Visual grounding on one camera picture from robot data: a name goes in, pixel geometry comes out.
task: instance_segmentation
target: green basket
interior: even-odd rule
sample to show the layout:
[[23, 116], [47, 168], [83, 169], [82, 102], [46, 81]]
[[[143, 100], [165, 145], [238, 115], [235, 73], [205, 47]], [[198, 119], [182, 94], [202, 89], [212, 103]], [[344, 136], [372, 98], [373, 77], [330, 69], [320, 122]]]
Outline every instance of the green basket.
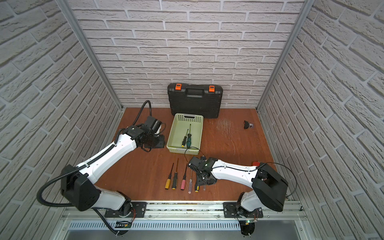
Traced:
[[[201, 135], [203, 132], [203, 119], [201, 115], [176, 113], [173, 119], [172, 128], [169, 133], [167, 148], [170, 152], [184, 154], [187, 146], [182, 147], [181, 143], [191, 124], [191, 147], [200, 149]], [[185, 154], [198, 155], [199, 151], [195, 148], [190, 148]]]

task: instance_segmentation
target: black mounting plate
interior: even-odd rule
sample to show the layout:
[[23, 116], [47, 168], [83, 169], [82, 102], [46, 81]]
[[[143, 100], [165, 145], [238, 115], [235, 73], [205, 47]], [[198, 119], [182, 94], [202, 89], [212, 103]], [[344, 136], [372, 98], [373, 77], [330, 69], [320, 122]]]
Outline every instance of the black mounting plate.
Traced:
[[[145, 210], [147, 208], [147, 203], [146, 202], [131, 202], [131, 204], [136, 211], [136, 218], [143, 218]], [[107, 209], [105, 211], [104, 217], [108, 218], [108, 217], [120, 217], [120, 216], [117, 214], [117, 211], [112, 210], [112, 209]], [[133, 214], [129, 213], [129, 215], [126, 217], [128, 217], [128, 218], [133, 217]]]
[[[237, 210], [236, 210], [236, 202], [223, 202], [223, 209], [224, 209], [224, 217], [225, 218], [236, 218]], [[245, 216], [246, 218], [254, 218], [255, 216], [257, 218], [262, 218], [263, 211], [261, 208], [255, 209], [253, 212], [242, 214], [242, 216]]]

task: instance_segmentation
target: pink screwdriver handle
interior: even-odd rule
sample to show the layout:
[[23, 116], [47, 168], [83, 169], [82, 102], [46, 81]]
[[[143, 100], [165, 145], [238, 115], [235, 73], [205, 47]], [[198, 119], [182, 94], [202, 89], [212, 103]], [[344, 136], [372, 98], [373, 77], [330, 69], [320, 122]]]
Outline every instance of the pink screwdriver handle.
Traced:
[[181, 190], [184, 190], [185, 189], [185, 180], [183, 179], [183, 181], [181, 181]]

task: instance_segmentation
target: clear screwdriver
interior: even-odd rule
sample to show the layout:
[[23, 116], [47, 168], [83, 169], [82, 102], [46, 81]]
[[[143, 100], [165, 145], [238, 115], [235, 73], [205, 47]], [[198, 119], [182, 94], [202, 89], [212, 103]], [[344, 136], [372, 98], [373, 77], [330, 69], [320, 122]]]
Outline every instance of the clear screwdriver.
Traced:
[[191, 169], [191, 179], [189, 180], [188, 193], [192, 192], [192, 169]]

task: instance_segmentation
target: wooden surface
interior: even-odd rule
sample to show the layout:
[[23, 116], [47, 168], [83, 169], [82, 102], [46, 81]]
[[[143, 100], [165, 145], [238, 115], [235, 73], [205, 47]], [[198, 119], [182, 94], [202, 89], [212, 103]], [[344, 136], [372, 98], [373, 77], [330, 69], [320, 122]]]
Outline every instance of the wooden surface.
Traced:
[[[130, 126], [138, 112], [139, 108], [127, 108], [119, 129]], [[148, 115], [149, 109], [145, 108], [137, 124], [144, 123]], [[164, 135], [167, 141], [174, 118], [170, 109], [153, 108], [152, 116], [166, 123]], [[244, 120], [254, 123], [254, 128], [244, 129]], [[200, 149], [207, 158], [215, 157], [225, 162], [247, 166], [253, 161], [273, 162], [255, 109], [221, 109], [217, 119], [204, 119], [203, 124]], [[192, 155], [186, 156], [188, 161], [192, 158]], [[175, 163], [176, 167], [177, 158], [177, 189], [165, 190], [172, 163]], [[198, 193], [192, 191], [188, 194], [190, 169], [187, 169], [186, 190], [180, 190], [186, 165], [183, 154], [170, 153], [166, 147], [153, 149], [151, 152], [138, 148], [108, 169], [96, 185], [107, 190], [121, 191], [133, 200], [237, 200], [242, 192], [252, 190], [242, 184], [218, 180], [216, 184], [207, 186], [206, 191], [201, 187]]]

